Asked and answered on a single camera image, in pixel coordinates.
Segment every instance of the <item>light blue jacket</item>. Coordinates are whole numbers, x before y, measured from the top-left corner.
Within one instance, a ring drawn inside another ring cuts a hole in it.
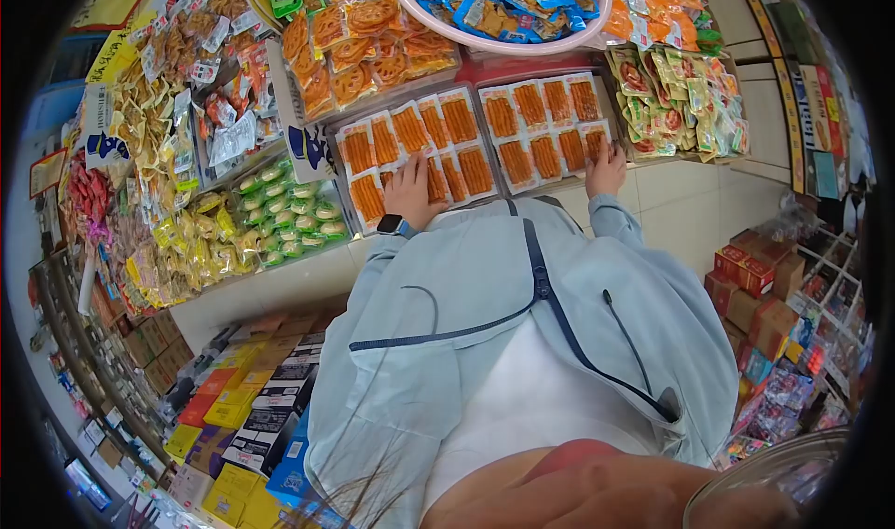
[[[346,517],[366,488],[351,515],[356,527],[419,524],[441,441],[532,301],[531,315],[557,355],[609,383],[648,418],[663,455],[705,466],[723,444],[737,400],[737,367],[694,272],[644,247],[640,225],[610,195],[588,205],[593,240],[565,210],[536,199],[515,205],[518,216],[498,200],[445,217],[409,241],[381,236],[347,312],[327,329],[305,471]],[[605,376],[576,356],[551,304],[532,299],[523,219],[534,225],[579,352]],[[674,422],[623,387],[645,394],[644,371],[651,397]]]

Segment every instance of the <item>white shirt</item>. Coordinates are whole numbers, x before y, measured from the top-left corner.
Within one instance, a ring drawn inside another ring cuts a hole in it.
[[[422,513],[479,467],[580,438],[636,455],[659,453],[649,421],[608,382],[556,356],[529,313],[442,441]]]

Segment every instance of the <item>red snack package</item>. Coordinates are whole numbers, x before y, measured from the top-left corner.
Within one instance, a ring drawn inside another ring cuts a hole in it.
[[[208,94],[205,100],[205,111],[211,122],[218,127],[230,127],[236,123],[236,110],[224,96],[217,92]]]

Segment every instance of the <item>smartwatch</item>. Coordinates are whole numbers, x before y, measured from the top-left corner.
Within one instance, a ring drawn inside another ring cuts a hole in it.
[[[376,231],[385,235],[402,235],[408,240],[419,234],[419,230],[410,226],[399,214],[386,214],[379,221]]]

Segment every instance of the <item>hand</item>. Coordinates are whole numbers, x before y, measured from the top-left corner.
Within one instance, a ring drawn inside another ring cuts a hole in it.
[[[428,176],[426,158],[410,156],[385,186],[386,213],[401,215],[410,226],[422,231],[435,215],[447,210],[446,200],[429,204]]]
[[[627,163],[625,152],[619,143],[610,143],[603,135],[599,142],[597,159],[588,158],[585,170],[585,191],[587,198],[597,195],[619,196],[619,189],[625,183]]]

